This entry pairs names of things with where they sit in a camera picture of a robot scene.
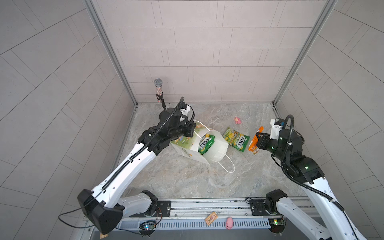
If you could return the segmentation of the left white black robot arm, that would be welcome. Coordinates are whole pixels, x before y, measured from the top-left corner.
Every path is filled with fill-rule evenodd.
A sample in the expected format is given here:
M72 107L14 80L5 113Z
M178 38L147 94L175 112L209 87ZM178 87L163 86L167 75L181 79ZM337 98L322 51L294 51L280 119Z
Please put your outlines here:
M162 111L158 125L142 133L129 155L104 181L92 190L84 189L79 193L79 209L101 234L110 233L124 217L156 214L158 198L150 191L128 198L122 198L122 194L171 141L194 135L194 117L192 107L185 103Z

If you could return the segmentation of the white illustrated paper bag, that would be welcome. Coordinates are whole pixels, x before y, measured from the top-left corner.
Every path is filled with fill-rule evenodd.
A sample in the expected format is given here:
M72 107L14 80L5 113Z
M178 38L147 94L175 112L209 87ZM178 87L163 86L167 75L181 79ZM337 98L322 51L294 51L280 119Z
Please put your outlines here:
M229 143L223 138L220 132L208 128L200 121L194 121L197 124L192 137L179 137L171 141L171 146L177 153L183 157L204 163L221 164L221 160L227 158L231 163L233 161L227 155Z

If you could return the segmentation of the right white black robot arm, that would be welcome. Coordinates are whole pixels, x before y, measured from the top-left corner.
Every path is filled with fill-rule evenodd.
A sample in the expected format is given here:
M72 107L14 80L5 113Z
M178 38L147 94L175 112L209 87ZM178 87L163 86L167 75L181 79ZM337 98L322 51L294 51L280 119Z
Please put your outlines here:
M320 166L302 154L303 138L296 131L283 129L274 136L259 129L252 145L271 153L283 174L306 192L325 225L297 207L282 190L266 194L263 208L267 214L288 219L310 240L365 239L333 194Z

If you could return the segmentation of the green Fox's candy bag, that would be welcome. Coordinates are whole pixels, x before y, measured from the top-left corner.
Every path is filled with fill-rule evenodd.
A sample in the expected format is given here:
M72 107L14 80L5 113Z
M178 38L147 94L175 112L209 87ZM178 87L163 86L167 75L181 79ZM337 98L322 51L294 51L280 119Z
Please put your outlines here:
M230 146L234 147L240 152L245 151L250 140L249 136L244 135L230 127L226 129L225 133L223 134L223 138Z
M210 135L210 134L205 134L200 142L199 142L199 153L201 155L205 154L209 149L210 147L214 144L215 142L215 136L214 135Z

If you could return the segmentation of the orange Fox's candy bag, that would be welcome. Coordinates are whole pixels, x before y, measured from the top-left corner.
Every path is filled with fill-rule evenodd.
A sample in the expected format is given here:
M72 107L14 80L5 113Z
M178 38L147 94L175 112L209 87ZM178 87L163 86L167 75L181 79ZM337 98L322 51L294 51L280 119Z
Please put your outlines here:
M256 153L258 153L259 149L257 147L257 143L258 143L258 137L257 135L254 135L249 147L248 147L248 151L252 152L254 155Z

